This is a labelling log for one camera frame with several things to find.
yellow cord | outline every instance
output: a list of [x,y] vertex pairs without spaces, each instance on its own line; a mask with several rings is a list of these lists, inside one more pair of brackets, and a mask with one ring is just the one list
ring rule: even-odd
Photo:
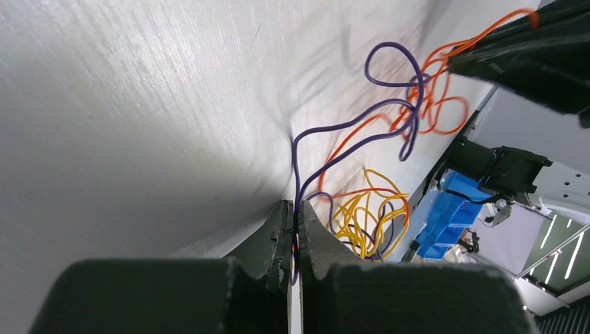
[[[388,193],[383,193],[383,190],[377,190],[378,188],[373,185],[369,174],[373,174],[382,180],[385,180],[390,186]],[[379,246],[385,242],[386,223],[388,221],[392,221],[398,216],[404,215],[404,228],[401,231],[401,234],[393,243],[393,246],[390,249],[385,250],[385,253],[381,255],[382,258],[386,258],[393,252],[393,250],[408,232],[410,207],[407,197],[409,197],[409,194],[402,193],[392,180],[383,174],[376,172],[375,170],[365,169],[365,179],[370,185],[370,188],[365,192],[354,195],[343,205],[340,205],[334,213],[332,224],[336,229],[336,237],[341,241],[347,241],[347,243],[350,243],[353,252],[357,256],[364,259],[366,257],[372,257],[375,255]],[[375,193],[382,198],[382,201],[378,206],[377,215],[371,213],[369,208],[371,203],[371,193]],[[363,203],[365,205],[364,207],[360,206],[360,202],[363,198],[365,198],[365,202]],[[404,206],[388,212],[381,217],[381,212],[384,212],[383,210],[385,209],[387,203],[393,200],[401,200]],[[365,215],[365,220],[362,227],[359,224],[359,212],[362,212]],[[369,218],[375,225],[375,228],[372,231],[369,231]]]

blue plastic container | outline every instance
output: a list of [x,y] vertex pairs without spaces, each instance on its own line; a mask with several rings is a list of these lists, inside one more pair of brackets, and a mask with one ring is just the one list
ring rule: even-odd
[[[449,172],[442,186],[469,196],[473,200],[484,200],[490,195],[477,188],[478,182],[457,172]],[[455,246],[463,231],[471,227],[483,205],[476,205],[450,193],[438,194],[426,227],[416,239],[420,243],[418,255],[426,259],[441,260],[445,253]]]

fluorescent light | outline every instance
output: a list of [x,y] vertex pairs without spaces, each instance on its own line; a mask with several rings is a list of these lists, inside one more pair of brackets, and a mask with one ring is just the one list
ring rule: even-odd
[[577,256],[577,252],[580,249],[580,244],[582,243],[582,238],[584,237],[584,233],[580,233],[580,236],[577,238],[577,244],[573,250],[572,258],[570,259],[570,264],[568,265],[568,270],[566,271],[565,279],[570,278],[571,267],[573,266],[573,262],[575,261],[575,257]]
[[557,262],[557,257],[559,254],[557,252],[553,253],[553,262],[551,262],[551,267],[549,268],[549,272],[547,273],[547,278],[545,279],[545,284],[549,284],[549,278],[551,278],[551,274],[553,273],[553,267],[555,267],[555,262]]
[[543,249],[543,247],[545,247],[545,242],[547,241],[547,237],[549,237],[549,234],[551,233],[551,230],[553,229],[553,223],[555,223],[556,217],[557,217],[557,215],[555,214],[553,216],[553,219],[551,220],[551,225],[549,225],[549,230],[547,230],[547,234],[545,234],[545,237],[543,238],[543,242],[541,242],[541,249]]

orange cord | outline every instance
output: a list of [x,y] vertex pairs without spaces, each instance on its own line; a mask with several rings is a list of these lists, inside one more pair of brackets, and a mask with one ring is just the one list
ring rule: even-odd
[[[429,67],[432,66],[433,64],[440,63],[440,67],[438,68],[438,71],[434,75],[431,76],[430,81],[425,86],[425,95],[424,95],[424,100],[422,103],[424,108],[422,109],[421,112],[419,112],[419,117],[421,120],[426,119],[426,121],[429,124],[429,127],[428,127],[428,129],[421,130],[419,132],[420,134],[428,134],[430,132],[433,132],[435,134],[443,134],[443,135],[454,134],[465,126],[465,124],[467,123],[468,117],[469,117],[469,104],[468,104],[467,100],[464,97],[460,97],[460,96],[447,97],[447,93],[448,93],[448,90],[450,87],[450,76],[449,76],[449,72],[447,71],[447,64],[449,61],[449,57],[460,54],[461,52],[465,51],[466,49],[472,49],[473,47],[475,47],[475,44],[477,42],[479,42],[481,39],[486,37],[489,33],[494,31],[497,27],[501,26],[503,23],[505,23],[506,21],[508,21],[509,19],[511,19],[517,15],[529,15],[530,19],[531,19],[532,28],[536,29],[539,26],[540,18],[539,18],[539,14],[537,12],[535,12],[532,9],[519,9],[519,10],[515,10],[512,13],[504,16],[502,19],[499,19],[498,21],[496,21],[496,23],[489,26],[484,32],[480,33],[479,35],[475,36],[474,38],[471,38],[469,40],[462,40],[459,42],[449,43],[447,45],[443,45],[443,46],[437,48],[436,50],[434,50],[432,53],[430,53],[428,58],[426,58],[424,65],[422,66],[422,73],[425,73],[426,70],[428,70]],[[456,49],[451,49],[447,53],[443,53],[443,50],[453,48],[453,47],[456,47]],[[434,96],[436,83],[438,82],[439,77],[441,77],[443,74],[446,74],[445,87],[442,91],[442,96],[440,97],[440,99],[436,100],[435,96]],[[412,103],[412,102],[415,102],[415,100],[417,100],[417,98],[418,98],[418,88],[414,87],[414,88],[412,88],[412,91],[410,92],[410,96],[408,98],[408,101],[410,103]],[[463,120],[461,121],[461,124],[458,127],[454,128],[452,130],[445,131],[445,130],[437,129],[437,125],[438,125],[438,119],[440,117],[440,111],[442,110],[443,104],[448,101],[459,101],[460,103],[462,103],[462,105],[463,105]],[[399,117],[395,121],[391,121],[391,118],[384,113],[379,113],[375,116],[368,118],[363,124],[359,125],[356,129],[354,129],[354,131],[352,131],[342,141],[342,143],[340,144],[340,146],[338,146],[336,151],[334,151],[334,153],[328,158],[328,161],[326,162],[326,164],[329,163],[330,161],[332,161],[334,158],[336,158],[336,156],[344,148],[346,143],[348,143],[352,139],[352,137],[354,137],[363,127],[374,122],[378,118],[384,119],[385,121],[390,123],[389,132],[393,132],[397,129],[399,123],[402,120],[407,120],[410,118],[410,110],[405,106],[401,106],[399,108]],[[318,191],[322,191],[322,189],[324,187],[325,176],[326,176],[326,172],[323,172],[319,176]],[[355,193],[360,193],[360,192],[363,192],[366,190],[369,190],[369,189],[363,189],[361,191],[352,191],[352,192],[348,192],[348,193],[337,193],[333,197],[334,198],[344,197],[344,196],[348,196],[348,195],[353,195]]]

tangled cord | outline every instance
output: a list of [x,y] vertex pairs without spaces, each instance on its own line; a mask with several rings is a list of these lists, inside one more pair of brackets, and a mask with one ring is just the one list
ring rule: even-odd
[[[508,14],[507,16],[503,17],[502,19],[498,20],[496,23],[492,24],[488,27],[484,32],[480,33],[478,36],[469,39],[463,40],[459,42],[450,43],[447,45],[443,45],[436,50],[434,50],[426,59],[422,68],[419,67],[417,61],[413,57],[413,55],[402,45],[395,43],[395,42],[383,42],[378,44],[371,50],[369,53],[367,60],[365,61],[365,76],[367,79],[376,84],[378,86],[384,87],[391,87],[391,88],[406,88],[406,100],[402,99],[387,99],[381,102],[374,104],[373,106],[369,107],[366,111],[361,113],[358,117],[354,118],[351,121],[344,122],[338,125],[327,126],[327,127],[316,127],[312,129],[305,130],[301,134],[299,134],[292,143],[292,163],[294,167],[295,173],[295,184],[296,184],[296,193],[295,193],[295,201],[294,201],[294,214],[297,217],[297,214],[300,210],[301,203],[303,202],[303,196],[305,191],[316,178],[319,177],[319,186],[318,192],[312,194],[307,199],[311,199],[315,196],[324,196],[327,200],[330,201],[330,218],[328,221],[328,228],[330,231],[336,235],[338,238],[347,238],[348,241],[343,241],[344,243],[350,244],[353,251],[360,256],[361,258],[375,260],[376,258],[379,260],[383,260],[384,257],[387,257],[391,252],[397,247],[397,244],[404,238],[405,233],[408,229],[408,222],[410,218],[409,214],[409,204],[407,202],[407,194],[402,194],[399,189],[395,186],[391,180],[386,178],[384,175],[377,173],[374,170],[365,170],[365,178],[367,182],[371,186],[368,189],[361,189],[359,191],[352,191],[348,193],[340,193],[334,196],[331,196],[329,193],[322,191],[325,172],[333,167],[335,164],[340,162],[341,160],[345,159],[347,156],[361,148],[362,146],[371,143],[372,141],[377,141],[381,139],[392,138],[398,135],[402,135],[404,138],[404,144],[399,153],[400,161],[405,161],[410,156],[411,152],[413,151],[413,147],[415,144],[415,140],[418,134],[428,134],[430,132],[436,134],[453,134],[460,130],[467,122],[468,115],[469,115],[469,106],[468,102],[465,98],[459,96],[451,96],[448,97],[447,93],[450,86],[450,78],[447,71],[447,64],[449,57],[455,56],[460,54],[461,52],[465,51],[466,49],[470,49],[475,47],[475,44],[478,43],[482,38],[486,37],[489,33],[491,33],[494,29],[511,19],[517,15],[526,14],[529,15],[532,21],[532,28],[535,29],[539,25],[539,15],[530,9],[520,9],[515,10],[514,12]],[[409,82],[404,83],[389,83],[386,81],[380,81],[378,79],[373,78],[373,76],[369,73],[369,67],[371,60],[375,53],[385,47],[393,47],[401,51],[404,56],[410,61],[412,65],[415,75]],[[440,63],[440,67],[438,71],[434,75],[428,75],[425,72],[434,64]],[[439,78],[442,75],[445,75],[445,85],[443,88],[442,95],[436,99],[435,92],[436,92],[436,84],[438,83]],[[442,110],[443,104],[448,101],[459,101],[463,105],[463,120],[461,124],[456,127],[455,129],[444,131],[437,128],[440,112]],[[370,117],[363,124],[359,125],[356,129],[354,129],[340,144],[340,146],[334,151],[334,153],[328,158],[326,164],[322,166],[319,170],[313,173],[309,178],[304,181],[303,185],[301,185],[301,177],[299,175],[298,169],[298,162],[297,162],[297,146],[299,141],[302,138],[320,132],[331,132],[337,131],[341,129],[346,129],[347,127],[351,127],[357,123],[359,123],[364,117],[368,116],[370,113],[380,109],[384,106],[390,104],[400,104],[399,107],[399,116],[396,120],[391,120],[388,115],[384,113],[377,114],[375,116]],[[342,154],[339,154],[340,151],[344,148],[344,146],[350,141],[350,139],[355,136],[363,127],[367,126],[368,124],[374,122],[375,120],[383,119],[388,122],[390,125],[389,130],[385,134],[376,134],[373,136],[369,136],[368,138],[364,138],[363,140],[359,141],[355,145],[352,145],[348,150],[344,151]],[[420,120],[424,120],[428,122],[429,126],[427,129],[420,131]],[[382,189],[382,188],[375,188],[373,187],[368,173],[375,173],[376,175],[380,176],[381,178],[385,179],[390,183],[393,189]],[[392,195],[386,196],[379,191],[388,191]],[[379,205],[379,212],[378,218],[373,215],[368,207],[369,207],[369,199],[371,192],[376,193],[378,196],[384,198],[382,203]],[[334,206],[334,198],[338,197],[345,197],[345,196],[352,196],[346,204],[342,205],[338,211],[334,214],[333,213],[333,206]],[[358,207],[358,203],[362,200],[363,197],[366,196],[366,206],[364,208]],[[401,199],[404,202],[404,208],[400,208],[395,210],[393,205],[391,204],[391,200]],[[385,214],[385,206],[389,203],[391,206],[391,212]],[[365,213],[365,229],[362,229],[358,224],[358,217],[357,212],[364,211]],[[387,246],[384,248],[384,254],[378,251],[379,244],[384,240],[384,221],[388,221],[390,219],[394,219],[397,216],[401,216],[402,214],[405,215],[404,220],[404,229],[400,234],[400,237],[397,238],[396,242],[394,243],[393,247],[389,249],[389,245],[393,240],[393,231],[392,237],[390,238]],[[342,223],[340,223],[337,218],[342,215]],[[373,221],[376,223],[376,227],[373,230],[373,233],[369,234],[367,232],[367,219],[371,217]],[[333,223],[336,222],[338,224],[339,230],[336,231],[333,227]],[[294,276],[292,277],[292,284],[295,284],[298,275],[298,260],[299,260],[299,247],[298,247],[298,224],[294,224],[294,233],[293,233],[293,252],[294,252]]]

